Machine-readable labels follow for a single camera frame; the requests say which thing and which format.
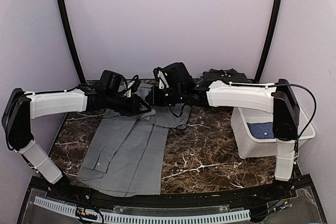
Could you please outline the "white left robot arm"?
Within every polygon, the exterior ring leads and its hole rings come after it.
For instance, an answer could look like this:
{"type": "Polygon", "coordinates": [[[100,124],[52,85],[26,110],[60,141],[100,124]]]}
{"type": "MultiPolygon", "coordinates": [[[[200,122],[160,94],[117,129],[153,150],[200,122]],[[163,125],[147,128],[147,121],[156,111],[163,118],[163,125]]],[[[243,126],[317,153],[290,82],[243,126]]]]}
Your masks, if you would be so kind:
{"type": "Polygon", "coordinates": [[[79,85],[59,91],[24,91],[15,88],[2,115],[7,148],[20,154],[48,183],[63,201],[74,197],[74,189],[65,181],[66,175],[51,160],[33,134],[35,120],[76,112],[108,109],[121,116],[135,116],[151,111],[151,107],[131,88],[115,91],[97,83],[79,85]]]}

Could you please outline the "white plastic bin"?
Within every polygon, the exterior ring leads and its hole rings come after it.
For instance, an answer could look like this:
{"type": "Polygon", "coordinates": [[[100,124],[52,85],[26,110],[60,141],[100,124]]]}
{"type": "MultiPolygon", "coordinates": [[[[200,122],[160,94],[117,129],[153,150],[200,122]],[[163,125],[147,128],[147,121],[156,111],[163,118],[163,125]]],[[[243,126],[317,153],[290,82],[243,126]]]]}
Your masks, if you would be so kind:
{"type": "Polygon", "coordinates": [[[278,139],[259,140],[254,138],[247,126],[248,123],[273,123],[273,115],[259,110],[234,108],[231,117],[231,127],[238,147],[238,155],[243,158],[283,156],[282,152],[294,147],[294,141],[279,141],[278,139]]]}

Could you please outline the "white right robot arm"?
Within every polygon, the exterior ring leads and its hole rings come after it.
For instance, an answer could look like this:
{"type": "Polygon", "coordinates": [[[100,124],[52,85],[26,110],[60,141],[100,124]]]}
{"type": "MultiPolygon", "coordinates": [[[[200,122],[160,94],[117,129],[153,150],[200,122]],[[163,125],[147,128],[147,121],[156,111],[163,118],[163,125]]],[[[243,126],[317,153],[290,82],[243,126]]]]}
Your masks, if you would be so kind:
{"type": "Polygon", "coordinates": [[[277,83],[224,83],[201,79],[198,83],[170,83],[153,87],[146,96],[153,106],[184,103],[198,107],[233,108],[231,127],[241,158],[276,157],[274,184],[268,188],[273,200],[288,191],[298,148],[315,137],[312,117],[301,109],[285,79],[277,83]]]}

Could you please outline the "grey long sleeve shirt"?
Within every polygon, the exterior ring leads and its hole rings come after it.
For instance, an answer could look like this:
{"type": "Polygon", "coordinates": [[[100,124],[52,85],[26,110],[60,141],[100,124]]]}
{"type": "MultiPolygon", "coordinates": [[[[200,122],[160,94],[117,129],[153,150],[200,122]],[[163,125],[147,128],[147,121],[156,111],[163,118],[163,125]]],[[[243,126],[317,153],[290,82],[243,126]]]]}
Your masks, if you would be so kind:
{"type": "Polygon", "coordinates": [[[115,197],[158,195],[169,129],[184,129],[190,106],[154,107],[137,116],[107,111],[98,126],[76,181],[115,197]]]}

